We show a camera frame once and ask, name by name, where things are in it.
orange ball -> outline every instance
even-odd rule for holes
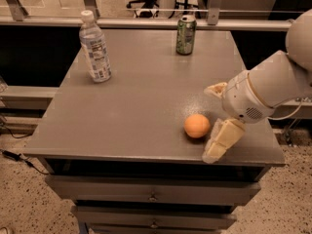
[[[209,120],[202,114],[193,114],[186,118],[184,129],[190,137],[203,137],[210,129]]]

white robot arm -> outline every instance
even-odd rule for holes
[[[216,122],[203,160],[212,163],[235,144],[245,124],[256,123],[286,101],[312,96],[312,10],[295,20],[286,37],[288,52],[278,51],[228,83],[208,87],[204,92],[221,99],[230,116]]]

plastic water bottle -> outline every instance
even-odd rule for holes
[[[95,82],[106,81],[110,78],[111,71],[104,34],[96,24],[92,11],[83,11],[81,19],[83,24],[79,38],[89,72]]]

terrazzo floor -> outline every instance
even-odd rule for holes
[[[22,153],[30,137],[0,136],[0,148]],[[238,220],[224,234],[312,233],[312,140],[306,130],[293,133],[293,147],[280,140],[286,166],[271,169],[261,191],[234,214]],[[41,164],[31,161],[40,169]],[[45,176],[24,163],[0,155],[0,226],[22,234],[76,234],[73,205],[50,189]]]

soda can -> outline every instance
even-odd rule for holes
[[[193,52],[196,32],[194,15],[183,15],[177,23],[176,51],[181,55]]]

